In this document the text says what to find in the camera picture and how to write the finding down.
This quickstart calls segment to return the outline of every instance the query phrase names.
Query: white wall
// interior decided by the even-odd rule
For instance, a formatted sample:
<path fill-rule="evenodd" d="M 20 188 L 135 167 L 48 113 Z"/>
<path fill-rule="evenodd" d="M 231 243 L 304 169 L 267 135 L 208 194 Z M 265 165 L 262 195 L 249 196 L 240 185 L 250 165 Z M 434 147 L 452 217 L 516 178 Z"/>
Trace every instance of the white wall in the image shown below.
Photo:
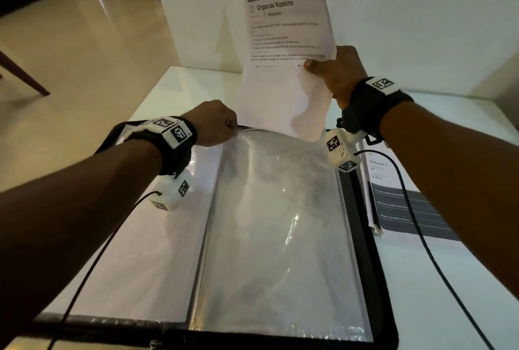
<path fill-rule="evenodd" d="M 182 66 L 241 70 L 243 0 L 161 1 Z M 499 78 L 474 91 L 519 51 L 519 0 L 327 1 L 337 44 L 357 46 L 369 74 L 417 91 L 503 93 Z"/>

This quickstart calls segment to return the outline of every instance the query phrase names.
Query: cable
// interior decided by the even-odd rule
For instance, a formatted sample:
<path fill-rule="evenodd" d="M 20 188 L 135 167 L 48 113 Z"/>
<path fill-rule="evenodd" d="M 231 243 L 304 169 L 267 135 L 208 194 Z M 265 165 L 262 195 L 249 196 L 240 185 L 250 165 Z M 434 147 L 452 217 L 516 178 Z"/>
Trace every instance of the cable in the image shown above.
<path fill-rule="evenodd" d="M 60 334 L 61 334 L 61 331 L 63 330 L 63 327 L 65 325 L 65 321 L 67 320 L 68 318 L 68 315 L 70 314 L 70 311 L 72 310 L 72 308 L 74 307 L 74 304 L 76 303 L 77 301 L 77 298 L 79 297 L 79 293 L 81 293 L 81 290 L 83 289 L 83 287 L 85 286 L 85 283 L 87 282 L 87 279 L 89 278 L 90 274 L 92 273 L 92 271 L 94 270 L 96 264 L 98 263 L 98 261 L 100 260 L 101 256 L 103 255 L 104 251 L 107 249 L 108 245 L 110 244 L 110 242 L 114 239 L 115 237 L 115 234 L 117 234 L 117 231 L 119 231 L 119 229 L 121 228 L 121 226 L 123 225 L 123 223 L 126 221 L 126 219 L 128 218 L 128 216 L 130 216 L 130 214 L 133 212 L 133 210 L 137 207 L 137 205 L 139 205 L 141 202 L 143 202 L 147 197 L 151 196 L 152 194 L 158 194 L 159 196 L 162 195 L 161 192 L 158 192 L 158 191 L 153 191 L 153 192 L 150 192 L 148 194 L 146 194 L 145 196 L 141 197 L 141 199 L 139 201 L 137 201 L 133 207 L 130 209 L 130 211 L 128 212 L 128 215 L 125 217 L 125 219 L 121 222 L 121 224 L 119 225 L 119 227 L 117 229 L 115 229 L 115 231 L 112 233 L 112 235 L 109 236 L 108 240 L 105 242 L 103 248 L 101 249 L 101 251 L 99 252 L 99 254 L 97 255 L 97 257 L 95 258 L 94 262 L 92 263 L 92 265 L 90 266 L 90 269 L 88 270 L 87 274 L 85 275 L 85 277 L 83 278 L 83 281 L 81 282 L 81 284 L 79 285 L 79 287 L 77 288 L 76 290 L 76 293 L 74 294 L 74 296 L 72 297 L 72 300 L 70 301 L 70 303 L 68 304 L 68 308 L 66 309 L 65 313 L 63 314 L 63 317 L 59 323 L 59 326 L 56 328 L 56 332 L 54 334 L 54 337 L 52 338 L 52 340 L 50 341 L 49 343 L 49 346 L 47 347 L 47 350 L 51 350 L 56 341 L 58 340 Z"/>
<path fill-rule="evenodd" d="M 487 339 L 487 337 L 483 333 L 483 331 L 477 325 L 476 321 L 474 320 L 472 315 L 469 313 L 469 311 L 467 310 L 465 305 L 463 305 L 463 302 L 458 297 L 458 294 L 456 294 L 456 292 L 454 291 L 453 287 L 451 286 L 451 284 L 449 283 L 449 281 L 447 280 L 447 278 L 443 274 L 442 270 L 438 266 L 438 263 L 434 259 L 431 251 L 429 250 L 429 246 L 427 246 L 427 243 L 425 242 L 425 239 L 424 239 L 424 235 L 422 234 L 420 226 L 418 225 L 418 222 L 416 221 L 415 213 L 412 210 L 411 201 L 409 201 L 409 196 L 407 195 L 407 189 L 405 188 L 404 180 L 402 179 L 402 174 L 400 173 L 400 170 L 399 170 L 397 164 L 393 161 L 393 159 L 391 157 L 387 156 L 385 153 L 382 153 L 382 152 L 379 152 L 379 151 L 374 151 L 374 150 L 371 150 L 371 149 L 365 149 L 363 151 L 358 151 L 358 152 L 354 153 L 354 155 L 357 156 L 357 155 L 359 155 L 361 153 L 366 153 L 366 152 L 378 153 L 379 155 L 382 155 L 382 156 L 386 157 L 386 159 L 388 159 L 393 164 L 394 169 L 397 170 L 398 179 L 400 180 L 400 185 L 402 186 L 402 193 L 404 194 L 404 199 L 405 199 L 405 202 L 407 203 L 407 209 L 409 209 L 409 214 L 411 215 L 412 223 L 415 226 L 416 232 L 418 233 L 418 236 L 420 237 L 420 241 L 422 242 L 422 245 L 424 245 L 425 251 L 427 252 L 427 255 L 429 256 L 429 259 L 431 260 L 432 265 L 434 265 L 434 268 L 436 268 L 436 271 L 438 272 L 438 275 L 441 276 L 443 282 L 445 283 L 445 286 L 447 286 L 447 288 L 449 289 L 449 291 L 453 295 L 453 297 L 456 300 L 456 302 L 458 302 L 459 307 L 465 313 L 465 316 L 467 317 L 467 319 L 469 319 L 469 321 L 472 323 L 472 327 L 474 327 L 476 332 L 480 335 L 480 338 L 485 342 L 485 344 L 487 345 L 487 347 L 490 350 L 495 350 L 494 347 L 492 346 L 492 344 L 490 343 L 490 341 Z"/>

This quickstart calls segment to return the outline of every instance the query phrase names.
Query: hand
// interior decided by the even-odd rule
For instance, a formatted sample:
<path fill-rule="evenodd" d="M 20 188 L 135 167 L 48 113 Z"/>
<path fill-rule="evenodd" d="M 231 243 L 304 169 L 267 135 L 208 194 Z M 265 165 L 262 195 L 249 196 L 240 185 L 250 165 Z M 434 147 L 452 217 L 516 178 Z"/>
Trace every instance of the hand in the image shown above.
<path fill-rule="evenodd" d="M 236 113 L 220 100 L 204 101 L 182 116 L 195 126 L 197 145 L 218 145 L 238 134 Z"/>
<path fill-rule="evenodd" d="M 364 66 L 360 62 L 359 54 L 355 47 L 351 45 L 337 47 L 335 60 L 319 62 L 308 59 L 305 62 L 305 69 L 323 78 L 341 110 L 350 104 L 351 92 L 355 85 L 362 78 L 367 77 Z"/>

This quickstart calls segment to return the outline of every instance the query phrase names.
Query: black frame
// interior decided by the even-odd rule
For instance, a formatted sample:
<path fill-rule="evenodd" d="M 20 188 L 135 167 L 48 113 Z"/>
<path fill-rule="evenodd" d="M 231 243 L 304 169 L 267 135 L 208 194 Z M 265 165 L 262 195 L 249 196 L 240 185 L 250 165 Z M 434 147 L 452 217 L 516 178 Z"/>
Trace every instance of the black frame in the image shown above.
<path fill-rule="evenodd" d="M 112 130 L 97 150 L 112 146 L 126 124 L 138 125 L 142 121 L 124 122 Z M 369 227 L 359 179 L 355 171 L 339 172 L 342 194 L 346 205 L 355 256 L 359 268 L 367 314 L 373 334 L 373 342 L 338 341 L 311 338 L 294 338 L 261 334 L 234 334 L 220 332 L 190 331 L 188 322 L 166 323 L 161 321 L 135 321 L 92 316 L 69 316 L 60 340 L 97 342 L 127 346 L 147 347 L 161 343 L 163 347 L 214 346 L 301 346 L 304 348 L 362 348 L 387 349 L 398 347 L 399 338 L 389 298 L 386 277 L 380 263 L 373 232 Z M 24 335 L 52 338 L 59 328 L 61 314 L 39 315 L 26 329 Z"/>

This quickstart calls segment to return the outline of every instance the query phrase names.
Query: white table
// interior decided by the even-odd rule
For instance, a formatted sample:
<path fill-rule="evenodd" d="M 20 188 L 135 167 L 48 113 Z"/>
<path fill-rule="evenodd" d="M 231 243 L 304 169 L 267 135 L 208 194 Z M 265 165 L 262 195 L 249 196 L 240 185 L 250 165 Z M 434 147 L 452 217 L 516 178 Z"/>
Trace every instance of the white table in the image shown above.
<path fill-rule="evenodd" d="M 149 93 L 131 120 L 181 114 L 204 100 L 235 104 L 241 75 L 171 67 Z M 433 113 L 460 125 L 519 144 L 519 132 L 491 101 L 412 93 Z M 327 128 L 335 126 L 340 109 L 332 104 Z M 400 349 L 484 349 L 484 343 L 430 263 L 418 238 L 404 244 L 377 239 L 388 282 Z M 519 302 L 463 246 L 431 245 L 447 278 L 496 349 L 519 342 Z"/>

